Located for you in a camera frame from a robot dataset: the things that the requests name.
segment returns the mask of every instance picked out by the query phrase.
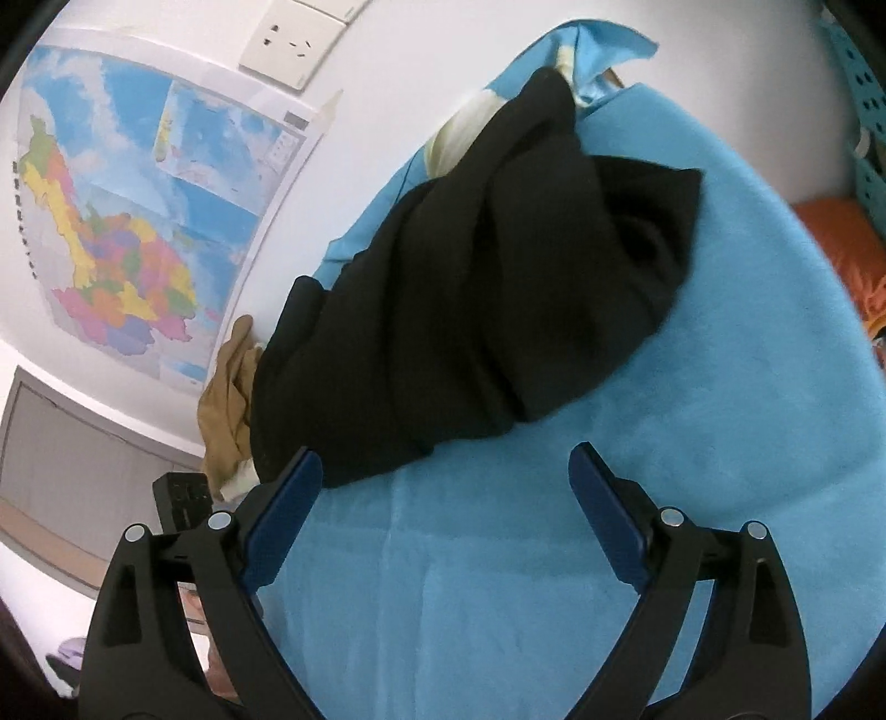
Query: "map of china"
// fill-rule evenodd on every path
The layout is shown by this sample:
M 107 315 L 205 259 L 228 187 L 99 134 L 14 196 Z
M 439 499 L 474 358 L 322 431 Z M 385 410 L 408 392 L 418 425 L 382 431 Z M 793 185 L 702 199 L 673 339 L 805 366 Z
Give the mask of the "map of china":
M 185 321 L 196 316 L 197 297 L 187 265 L 143 218 L 101 216 L 89 206 L 84 218 L 56 138 L 40 118 L 31 124 L 22 182 L 49 209 L 74 263 L 72 286 L 52 290 L 58 302 L 90 340 L 123 355 L 144 354 L 152 330 L 189 341 Z

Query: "crumpled black clothing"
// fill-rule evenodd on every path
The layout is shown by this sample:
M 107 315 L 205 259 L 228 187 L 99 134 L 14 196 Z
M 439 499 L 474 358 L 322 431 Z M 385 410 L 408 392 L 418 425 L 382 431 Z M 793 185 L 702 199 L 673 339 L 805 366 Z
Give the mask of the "crumpled black clothing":
M 569 86 L 538 71 L 331 290 L 296 280 L 255 377 L 259 477 L 306 445 L 335 487 L 593 390 L 671 309 L 700 183 L 585 155 Z

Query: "map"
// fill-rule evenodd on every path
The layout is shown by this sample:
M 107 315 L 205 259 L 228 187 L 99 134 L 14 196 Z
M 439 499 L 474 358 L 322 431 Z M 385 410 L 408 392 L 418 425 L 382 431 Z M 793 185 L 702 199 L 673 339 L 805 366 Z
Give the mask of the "map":
M 19 115 L 21 212 L 55 323 L 168 384 L 202 387 L 304 140 L 149 67 L 35 49 Z

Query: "blue gripper pad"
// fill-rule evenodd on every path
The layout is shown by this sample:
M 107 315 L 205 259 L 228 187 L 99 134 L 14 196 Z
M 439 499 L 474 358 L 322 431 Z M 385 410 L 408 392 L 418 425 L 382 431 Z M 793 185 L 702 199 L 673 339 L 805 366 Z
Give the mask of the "blue gripper pad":
M 277 481 L 250 492 L 250 496 L 268 492 L 273 497 L 243 543 L 245 568 L 240 583 L 247 594 L 275 581 L 322 487 L 323 463 L 308 450 L 297 455 Z M 241 505 L 246 513 L 249 501 L 247 497 Z
M 646 565 L 646 537 L 616 494 L 613 483 L 617 481 L 589 443 L 583 442 L 572 451 L 569 457 L 572 492 L 616 577 L 637 592 L 643 592 L 651 579 Z

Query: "electrical socket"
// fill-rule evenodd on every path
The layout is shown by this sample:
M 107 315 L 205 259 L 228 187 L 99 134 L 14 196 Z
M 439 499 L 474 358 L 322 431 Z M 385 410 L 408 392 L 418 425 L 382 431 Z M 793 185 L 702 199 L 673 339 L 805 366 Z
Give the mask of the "electrical socket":
M 369 0 L 301 0 L 301 2 L 331 15 L 336 20 L 350 23 Z
M 240 65 L 303 90 L 346 27 L 296 0 L 274 0 Z

